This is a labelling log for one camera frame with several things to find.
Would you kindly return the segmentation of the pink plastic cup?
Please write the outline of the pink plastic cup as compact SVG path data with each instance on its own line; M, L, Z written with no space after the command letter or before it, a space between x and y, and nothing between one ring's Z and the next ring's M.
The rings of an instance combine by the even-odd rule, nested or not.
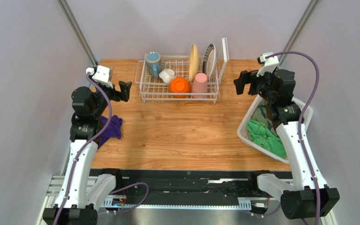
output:
M208 89L208 77L204 73L198 73L194 77L192 85L192 98L206 98Z

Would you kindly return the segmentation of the yellow plate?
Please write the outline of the yellow plate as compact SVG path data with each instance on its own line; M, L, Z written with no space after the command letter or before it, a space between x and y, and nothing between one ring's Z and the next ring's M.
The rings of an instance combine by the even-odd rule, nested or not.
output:
M191 54L189 59L189 82L193 83L196 74L198 73L199 54L196 44L192 44Z

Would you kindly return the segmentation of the white green-rimmed plate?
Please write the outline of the white green-rimmed plate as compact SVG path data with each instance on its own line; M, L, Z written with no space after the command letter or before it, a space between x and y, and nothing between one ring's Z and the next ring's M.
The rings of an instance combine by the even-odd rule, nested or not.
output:
M202 72L206 74L208 78L213 74L216 63L216 48L213 43L209 44L207 47L203 62L202 62Z

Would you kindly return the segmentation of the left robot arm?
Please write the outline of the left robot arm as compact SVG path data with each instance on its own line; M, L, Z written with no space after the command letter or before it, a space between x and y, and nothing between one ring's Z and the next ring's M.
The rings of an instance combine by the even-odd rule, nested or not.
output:
M98 210L117 184L122 184L119 169L104 169L91 188L87 188L91 164L98 150L100 135L107 128L101 115L111 109L110 101L130 97L131 82L119 82L120 90L97 83L93 92L79 87L71 94L72 127L67 173L55 203L45 208L42 219L48 225L95 225Z

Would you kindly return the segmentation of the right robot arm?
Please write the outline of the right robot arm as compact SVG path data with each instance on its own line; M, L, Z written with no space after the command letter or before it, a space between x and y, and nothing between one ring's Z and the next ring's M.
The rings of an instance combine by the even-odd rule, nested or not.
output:
M242 71L233 82L238 95L250 84L248 94L265 100L267 116L283 143L292 170L292 185L267 170L252 172L252 190L278 200L288 219L326 216L339 201L340 194L337 188L328 186L315 163L303 119L307 107L300 108L293 99L294 72L277 69L258 75L256 70Z

